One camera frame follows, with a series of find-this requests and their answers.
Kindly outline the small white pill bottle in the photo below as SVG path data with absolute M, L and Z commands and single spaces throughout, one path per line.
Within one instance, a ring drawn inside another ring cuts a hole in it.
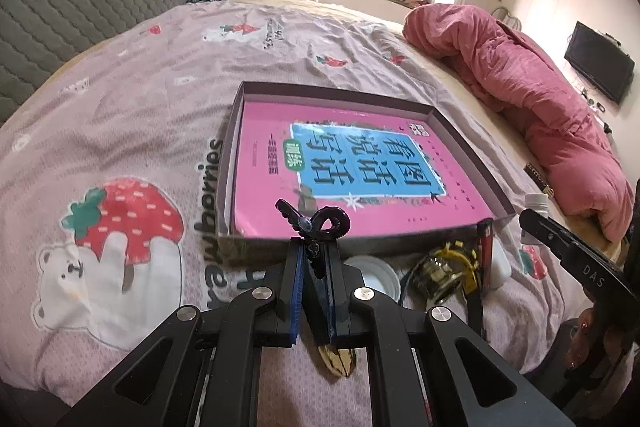
M 549 217 L 549 197 L 544 193 L 527 194 L 525 208 L 518 222 L 521 225 L 521 241 L 523 245 L 541 245 L 544 236 L 544 219 Z

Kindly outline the yellow black wrist watch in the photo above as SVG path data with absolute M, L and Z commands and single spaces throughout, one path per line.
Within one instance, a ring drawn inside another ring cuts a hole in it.
M 412 289 L 427 308 L 442 306 L 453 295 L 460 294 L 465 303 L 468 325 L 487 339 L 482 303 L 483 284 L 480 264 L 473 248 L 455 241 L 429 251 L 400 279 L 397 302 L 402 305 Z

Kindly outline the black gold lipstick tube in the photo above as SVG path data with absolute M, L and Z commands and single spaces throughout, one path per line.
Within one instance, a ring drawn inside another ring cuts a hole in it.
M 335 242 L 308 247 L 304 286 L 305 317 L 323 364 L 336 378 L 352 376 L 357 355 L 343 346 L 350 333 L 349 298 Z

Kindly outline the black hair claw clip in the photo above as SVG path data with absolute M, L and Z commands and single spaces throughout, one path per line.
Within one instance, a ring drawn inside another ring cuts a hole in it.
M 324 206 L 311 217 L 302 215 L 284 199 L 277 200 L 276 208 L 293 230 L 306 241 L 335 241 L 350 230 L 350 219 L 342 208 Z

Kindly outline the white earbuds case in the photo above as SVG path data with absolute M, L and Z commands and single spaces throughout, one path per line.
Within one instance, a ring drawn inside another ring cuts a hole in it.
M 492 240 L 492 254 L 490 265 L 490 288 L 496 291 L 512 274 L 511 263 L 509 261 L 506 250 L 503 248 L 500 239 L 497 236 Z

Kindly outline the gold lipstick cap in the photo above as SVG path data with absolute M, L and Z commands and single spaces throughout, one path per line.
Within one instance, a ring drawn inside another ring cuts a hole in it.
M 438 306 L 454 295 L 468 277 L 474 277 L 474 265 L 465 254 L 452 249 L 434 249 L 412 269 L 409 287 L 424 300 L 427 308 Z

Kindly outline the black gold small packet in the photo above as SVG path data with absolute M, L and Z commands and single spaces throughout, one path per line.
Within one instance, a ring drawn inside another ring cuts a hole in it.
M 547 182 L 547 180 L 544 179 L 541 172 L 531 162 L 528 162 L 525 165 L 524 171 L 527 174 L 527 176 L 529 176 L 529 178 L 534 181 L 534 183 L 536 184 L 536 187 L 539 188 L 541 193 L 546 194 L 549 198 L 554 197 L 553 188 Z

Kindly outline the red black lighter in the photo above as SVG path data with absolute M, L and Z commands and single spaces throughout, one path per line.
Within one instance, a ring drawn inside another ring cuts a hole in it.
M 483 293 L 488 293 L 491 285 L 492 243 L 494 243 L 494 220 L 487 218 L 477 223 L 478 265 L 482 279 Z

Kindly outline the beige mattress sheet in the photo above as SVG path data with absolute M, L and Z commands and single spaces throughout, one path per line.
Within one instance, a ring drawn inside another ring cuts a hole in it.
M 476 120 L 486 130 L 496 132 L 498 143 L 513 153 L 519 162 L 533 161 L 542 169 L 529 150 L 523 135 L 499 113 L 494 112 L 480 101 L 458 74 L 446 64 L 435 60 L 412 44 L 402 34 L 404 24 L 378 20 L 375 17 L 349 10 L 344 6 L 322 4 L 309 0 L 240 0 L 248 4 L 270 6 L 273 9 L 290 9 L 307 15 L 320 17 L 326 23 L 340 22 L 352 28 L 359 41 L 355 49 L 346 54 L 347 58 L 374 56 L 382 64 L 382 72 L 374 74 L 372 81 L 364 88 L 375 94 L 388 94 L 408 98 L 409 88 L 416 86 L 430 91 L 430 101 L 442 112 L 449 114 L 457 124 Z M 596 217 L 564 215 L 570 228 L 588 239 L 593 245 L 612 249 L 618 242 L 606 239 Z

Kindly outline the pink crumpled duvet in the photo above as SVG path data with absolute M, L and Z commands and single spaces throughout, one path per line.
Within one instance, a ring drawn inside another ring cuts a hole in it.
M 523 135 L 564 215 L 596 217 L 611 242 L 624 237 L 634 191 L 622 164 L 587 102 L 535 41 L 467 4 L 419 6 L 402 34 Z

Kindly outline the white plastic bottle cap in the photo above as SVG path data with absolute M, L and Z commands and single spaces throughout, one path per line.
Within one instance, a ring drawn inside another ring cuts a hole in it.
M 344 263 L 361 272 L 367 287 L 381 291 L 395 301 L 400 298 L 399 277 L 386 261 L 371 256 L 355 256 L 346 259 Z

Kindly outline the pink book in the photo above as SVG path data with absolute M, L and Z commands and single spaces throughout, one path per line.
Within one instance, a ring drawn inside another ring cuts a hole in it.
M 342 208 L 350 237 L 464 227 L 495 214 L 425 121 L 249 101 L 238 145 L 232 217 L 244 237 L 291 235 L 278 199 L 306 217 Z

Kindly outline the shallow grey cardboard box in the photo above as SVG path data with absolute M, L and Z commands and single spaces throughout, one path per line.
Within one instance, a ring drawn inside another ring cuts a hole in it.
M 346 257 L 417 253 L 495 231 L 514 208 L 439 110 L 389 96 L 244 82 L 236 91 L 216 193 L 216 239 L 232 263 L 279 259 L 293 235 L 277 210 L 326 206 L 350 220 Z

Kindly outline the pink strawberry bed sheet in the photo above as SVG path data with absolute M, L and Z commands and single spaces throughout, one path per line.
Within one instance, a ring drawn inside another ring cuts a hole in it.
M 228 305 L 282 265 L 297 239 L 297 336 L 292 347 L 262 350 L 254 426 L 373 425 L 366 349 L 354 348 L 352 376 L 334 377 L 303 308 L 308 247 L 335 242 L 344 263 L 341 239 L 306 241 L 293 230 L 281 258 L 232 263 L 215 231 L 220 154 L 241 84 L 375 94 L 364 88 L 383 66 L 372 55 L 347 58 L 358 41 L 340 22 L 290 9 L 181 5 L 37 91 L 1 129 L 2 384 L 49 392 L 68 412 L 171 313 Z M 521 212 L 533 183 L 482 124 L 457 124 L 424 88 L 409 93 L 399 100 L 436 107 Z M 556 277 L 515 270 L 484 296 L 484 310 L 484 340 L 525 377 L 548 351 L 564 301 Z

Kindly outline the wall mounted black television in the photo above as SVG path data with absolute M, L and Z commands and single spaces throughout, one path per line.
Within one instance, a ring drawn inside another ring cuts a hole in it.
M 564 58 L 610 101 L 623 102 L 634 79 L 636 63 L 616 41 L 577 22 Z

